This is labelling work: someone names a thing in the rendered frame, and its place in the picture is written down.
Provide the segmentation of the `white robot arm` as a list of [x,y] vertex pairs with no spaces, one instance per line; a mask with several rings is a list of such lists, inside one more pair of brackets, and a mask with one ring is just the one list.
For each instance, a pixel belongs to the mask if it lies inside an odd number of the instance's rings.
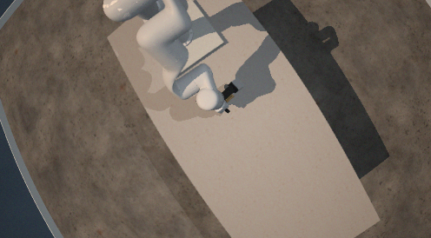
[[206,63],[199,64],[176,80],[188,61],[186,46],[193,38],[187,9],[187,0],[103,0],[103,11],[113,21],[124,22],[133,17],[144,19],[136,40],[162,65],[162,78],[171,93],[182,100],[197,93],[196,103],[201,109],[216,110],[245,85],[237,77],[221,93]]

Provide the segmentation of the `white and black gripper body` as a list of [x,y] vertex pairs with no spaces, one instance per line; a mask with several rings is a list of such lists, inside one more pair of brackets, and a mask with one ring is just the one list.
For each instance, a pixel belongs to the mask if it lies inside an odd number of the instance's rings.
[[219,109],[216,109],[215,111],[217,112],[217,113],[223,113],[224,112],[224,110],[225,109],[227,109],[229,107],[229,105],[227,104],[227,102],[226,101],[224,101],[224,103],[223,103],[223,105],[221,106],[221,108],[219,108]]

